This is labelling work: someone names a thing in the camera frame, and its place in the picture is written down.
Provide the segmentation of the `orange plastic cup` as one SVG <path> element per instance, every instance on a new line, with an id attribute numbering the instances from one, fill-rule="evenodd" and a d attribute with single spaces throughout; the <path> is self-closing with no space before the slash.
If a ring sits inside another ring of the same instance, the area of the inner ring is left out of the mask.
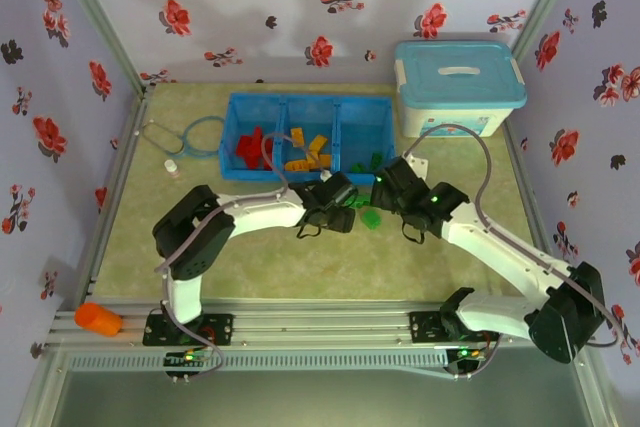
<path id="1" fill-rule="evenodd" d="M 96 303 L 80 305 L 75 311 L 74 321 L 82 329 L 106 337 L 117 335 L 123 327 L 123 319 L 119 315 Z"/>

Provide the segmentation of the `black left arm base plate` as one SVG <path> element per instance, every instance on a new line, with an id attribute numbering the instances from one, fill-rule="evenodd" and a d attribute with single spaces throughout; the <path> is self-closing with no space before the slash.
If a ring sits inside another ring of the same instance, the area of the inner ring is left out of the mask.
<path id="1" fill-rule="evenodd" d="M 202 314 L 185 325 L 191 332 L 207 339 L 217 346 L 231 344 L 234 317 L 231 314 Z M 162 313 L 150 314 L 142 337 L 142 344 L 159 346 L 200 346 L 201 342 L 184 333 Z"/>

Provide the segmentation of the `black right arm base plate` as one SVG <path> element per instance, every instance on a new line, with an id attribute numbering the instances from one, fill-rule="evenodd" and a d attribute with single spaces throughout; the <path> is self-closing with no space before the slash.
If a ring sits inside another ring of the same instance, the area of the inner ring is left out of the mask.
<path id="1" fill-rule="evenodd" d="M 439 311 L 414 311 L 408 314 L 414 344 L 443 343 L 450 340 Z"/>

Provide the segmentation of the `aluminium mounting rail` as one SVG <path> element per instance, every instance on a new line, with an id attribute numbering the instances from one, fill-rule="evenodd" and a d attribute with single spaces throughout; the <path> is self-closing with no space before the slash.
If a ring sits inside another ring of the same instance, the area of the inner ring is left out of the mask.
<path id="1" fill-rule="evenodd" d="M 411 340 L 408 314 L 414 311 L 437 310 L 440 306 L 430 303 L 391 301 L 302 303 L 220 301 L 206 304 L 202 314 L 231 314 L 234 317 L 231 344 L 228 346 L 215 344 L 224 350 L 458 349 L 462 345 L 460 342 L 414 344 Z M 60 312 L 54 317 L 46 336 L 46 345 L 93 349 L 191 347 L 149 347 L 142 344 L 147 317 L 156 313 L 169 316 L 160 307 L 121 303 L 112 304 L 109 308 L 123 319 L 123 327 L 117 335 L 106 337 L 84 330 L 76 325 L 74 313 Z M 188 330 L 185 327 L 187 323 L 183 327 L 174 324 L 200 342 L 207 340 Z M 532 342 L 529 339 L 494 332 L 487 333 L 494 336 L 491 346 L 497 340 L 515 344 Z"/>

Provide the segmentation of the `blue grey stethoscope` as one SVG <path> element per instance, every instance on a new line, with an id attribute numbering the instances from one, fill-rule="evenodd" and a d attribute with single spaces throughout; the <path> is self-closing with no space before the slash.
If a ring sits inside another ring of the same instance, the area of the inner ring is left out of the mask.
<path id="1" fill-rule="evenodd" d="M 189 140 L 189 135 L 191 131 L 200 125 L 207 123 L 217 123 L 220 126 L 224 125 L 224 119 L 220 116 L 209 115 L 200 117 L 193 122 L 191 122 L 183 131 L 175 131 L 167 126 L 164 126 L 154 119 L 150 119 L 148 122 L 144 123 L 140 129 L 138 135 L 141 138 L 146 139 L 152 146 L 154 146 L 159 151 L 166 154 L 168 157 L 172 159 L 182 158 L 182 157 L 190 157 L 194 159 L 209 159 L 216 157 L 219 154 L 219 149 L 202 149 L 195 147 Z M 175 138 L 179 142 L 179 146 L 177 149 L 169 149 L 162 145 L 161 143 L 154 140 L 151 136 L 151 131 L 153 129 L 159 129 L 162 132 L 170 135 Z"/>

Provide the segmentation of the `white storage box blue lid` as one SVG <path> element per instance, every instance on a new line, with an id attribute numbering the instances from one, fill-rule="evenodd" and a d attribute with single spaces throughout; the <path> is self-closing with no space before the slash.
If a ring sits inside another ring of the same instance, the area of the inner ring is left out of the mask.
<path id="1" fill-rule="evenodd" d="M 527 102 L 511 49 L 489 40 L 405 41 L 395 48 L 401 132 L 460 137 L 455 124 L 489 137 Z"/>

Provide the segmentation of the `blue three-compartment bin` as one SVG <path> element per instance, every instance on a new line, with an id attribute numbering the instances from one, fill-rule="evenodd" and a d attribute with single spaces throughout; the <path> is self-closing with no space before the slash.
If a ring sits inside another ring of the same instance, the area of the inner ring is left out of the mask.
<path id="1" fill-rule="evenodd" d="M 252 136 L 260 126 L 263 134 L 290 134 L 301 127 L 305 143 L 316 135 L 328 138 L 320 153 L 332 157 L 330 169 L 345 173 L 355 185 L 370 185 L 375 170 L 370 167 L 374 152 L 383 154 L 383 164 L 396 156 L 392 101 L 385 96 L 233 93 L 230 95 L 219 148 L 223 178 L 236 181 L 271 182 L 278 176 L 268 170 L 249 170 L 244 158 L 235 154 L 242 135 Z M 351 173 L 355 163 L 367 173 Z"/>

